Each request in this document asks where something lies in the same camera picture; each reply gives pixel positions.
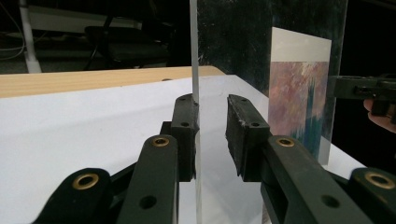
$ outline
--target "printed image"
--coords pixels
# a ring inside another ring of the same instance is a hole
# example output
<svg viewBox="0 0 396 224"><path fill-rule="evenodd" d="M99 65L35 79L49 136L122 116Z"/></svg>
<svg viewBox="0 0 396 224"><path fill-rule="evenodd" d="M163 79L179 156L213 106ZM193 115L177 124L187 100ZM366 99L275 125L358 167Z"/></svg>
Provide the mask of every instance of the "printed image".
<svg viewBox="0 0 396 224"><path fill-rule="evenodd" d="M268 123L318 158L328 62L271 62Z"/></svg>

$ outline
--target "wooden table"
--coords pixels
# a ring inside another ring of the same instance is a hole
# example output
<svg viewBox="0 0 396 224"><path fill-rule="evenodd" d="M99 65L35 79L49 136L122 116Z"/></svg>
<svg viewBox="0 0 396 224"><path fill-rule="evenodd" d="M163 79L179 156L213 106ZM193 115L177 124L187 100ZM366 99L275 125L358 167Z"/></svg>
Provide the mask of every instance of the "wooden table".
<svg viewBox="0 0 396 224"><path fill-rule="evenodd" d="M213 66L200 76L224 75ZM165 67L88 72L0 75L0 98L128 86L191 77L191 67Z"/></svg>

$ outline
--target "glass panel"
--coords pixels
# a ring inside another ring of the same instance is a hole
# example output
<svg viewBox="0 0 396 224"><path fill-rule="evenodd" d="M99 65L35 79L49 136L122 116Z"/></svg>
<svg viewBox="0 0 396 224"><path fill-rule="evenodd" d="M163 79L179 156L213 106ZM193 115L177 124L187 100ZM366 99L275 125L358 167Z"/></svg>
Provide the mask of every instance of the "glass panel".
<svg viewBox="0 0 396 224"><path fill-rule="evenodd" d="M192 20L194 7L195 1L191 1ZM195 69L197 65L200 69L212 65L226 74L218 76L219 72L213 72L212 77L199 79L201 151L197 167L201 168L202 204L202 213L197 214L199 222L263 223L268 219L262 212L265 208L262 209L260 183L244 183L237 176L227 146L229 94L248 98L277 134L282 133L276 128L277 119L296 116L285 121L288 125L295 122L297 131L286 134L299 137L297 133L302 133L302 129L314 130L317 134L304 135L317 137L307 141L307 145L318 145L320 141L322 147L314 155L322 164L327 163L335 104L334 98L326 97L327 77L339 73L346 11L347 2L339 0L197 2L197 23L191 24L192 48L198 44L198 51L192 54L193 62L194 56L197 60ZM280 41L277 47L275 37ZM308 54L308 59L274 58L275 52L288 56L293 46L306 47L316 42L319 44L313 48L301 48L297 53ZM296 97L302 100L294 102L299 107L294 108L297 112L293 115L290 101Z"/></svg>

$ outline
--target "chair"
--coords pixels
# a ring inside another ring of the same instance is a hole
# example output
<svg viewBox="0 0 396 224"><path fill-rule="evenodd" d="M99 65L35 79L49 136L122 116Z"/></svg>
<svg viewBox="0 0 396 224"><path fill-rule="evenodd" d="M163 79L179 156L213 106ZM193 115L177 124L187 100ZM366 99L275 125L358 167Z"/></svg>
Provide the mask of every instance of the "chair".
<svg viewBox="0 0 396 224"><path fill-rule="evenodd" d="M84 70L89 70L98 51L110 68L166 63L175 31L169 7L164 0L109 0L104 25L85 28L94 48ZM142 29L111 27L114 18L140 21Z"/></svg>

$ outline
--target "cable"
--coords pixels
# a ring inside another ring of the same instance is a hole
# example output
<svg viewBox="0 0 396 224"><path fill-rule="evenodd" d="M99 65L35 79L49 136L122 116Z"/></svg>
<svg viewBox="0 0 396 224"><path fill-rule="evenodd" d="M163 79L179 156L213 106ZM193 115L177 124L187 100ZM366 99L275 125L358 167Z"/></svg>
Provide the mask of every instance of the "cable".
<svg viewBox="0 0 396 224"><path fill-rule="evenodd" d="M6 14L12 20L12 22L14 22L15 26L18 28L18 31L20 32L20 34L22 36L22 46L20 47L21 50L17 54L15 54L13 56L6 57L6 58L0 58L1 61L4 61L4 60L13 59L13 58L16 58L16 57L20 56L23 53L23 50L25 48L25 41L24 41L24 36L23 36L22 30L21 30L21 27L17 24L17 22L14 20L14 18L12 18L12 16L8 13L7 9L3 6L2 2L0 2L0 7L6 12Z"/></svg>

